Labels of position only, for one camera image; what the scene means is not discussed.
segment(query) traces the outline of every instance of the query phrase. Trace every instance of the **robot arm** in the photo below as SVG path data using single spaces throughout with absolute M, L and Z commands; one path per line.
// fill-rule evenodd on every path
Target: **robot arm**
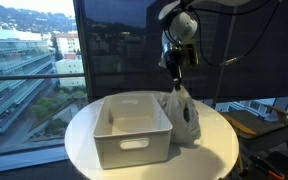
M 163 28 L 163 52 L 159 65 L 170 70 L 176 90 L 180 90 L 182 82 L 183 53 L 189 58 L 191 65 L 194 66 L 198 63 L 194 45 L 188 43 L 198 28 L 197 22 L 185 13 L 185 10 L 202 1 L 239 6 L 250 0 L 177 0 L 161 10 L 158 19 Z

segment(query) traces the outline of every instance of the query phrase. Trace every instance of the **apartment building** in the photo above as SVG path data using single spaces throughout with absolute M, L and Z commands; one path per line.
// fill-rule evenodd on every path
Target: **apartment building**
M 62 59 L 56 61 L 55 66 L 58 74 L 83 73 L 82 59 Z M 84 77 L 59 78 L 59 82 L 61 87 L 66 88 L 85 86 Z
M 39 34 L 0 29 L 0 76 L 51 74 L 52 56 Z M 28 106 L 50 80 L 0 81 L 0 133 Z
M 80 51 L 77 33 L 60 33 L 56 35 L 58 50 L 65 53 Z

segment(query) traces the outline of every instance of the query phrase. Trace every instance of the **building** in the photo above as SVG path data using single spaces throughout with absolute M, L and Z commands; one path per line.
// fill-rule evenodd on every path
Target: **building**
M 58 50 L 65 53 L 80 51 L 77 33 L 61 33 L 56 35 Z
M 0 29 L 0 76 L 51 74 L 52 56 L 39 34 Z M 0 81 L 0 133 L 50 81 Z
M 66 53 L 64 54 L 64 59 L 76 59 L 76 58 L 80 58 L 80 56 L 77 56 L 76 53 Z
M 124 59 L 120 55 L 91 56 L 94 62 L 94 71 L 96 73 L 119 73 L 124 69 Z M 96 83 L 99 87 L 118 86 L 124 83 L 124 76 L 100 76 L 96 77 Z
M 58 74 L 83 73 L 81 59 L 62 59 L 55 62 Z M 59 78 L 60 86 L 66 88 L 85 86 L 84 77 Z
M 90 48 L 93 52 L 109 52 L 109 44 L 103 40 L 91 40 L 90 41 Z
M 139 36 L 126 36 L 124 38 L 126 46 L 126 58 L 134 59 L 143 57 L 144 42 Z

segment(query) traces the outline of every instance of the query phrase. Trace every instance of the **chair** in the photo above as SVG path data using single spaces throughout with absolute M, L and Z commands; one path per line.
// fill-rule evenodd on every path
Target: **chair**
M 288 112 L 269 105 L 266 107 L 277 113 L 278 122 L 264 121 L 245 110 L 221 112 L 235 129 L 240 152 L 246 157 L 259 151 L 267 151 L 284 142 L 288 148 Z

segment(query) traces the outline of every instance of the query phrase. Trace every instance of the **plastic bag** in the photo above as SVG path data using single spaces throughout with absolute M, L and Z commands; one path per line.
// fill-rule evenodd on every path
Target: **plastic bag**
M 174 89 L 170 96 L 163 96 L 158 102 L 173 125 L 171 142 L 193 143 L 200 137 L 198 112 L 193 99 L 182 85 L 180 91 Z

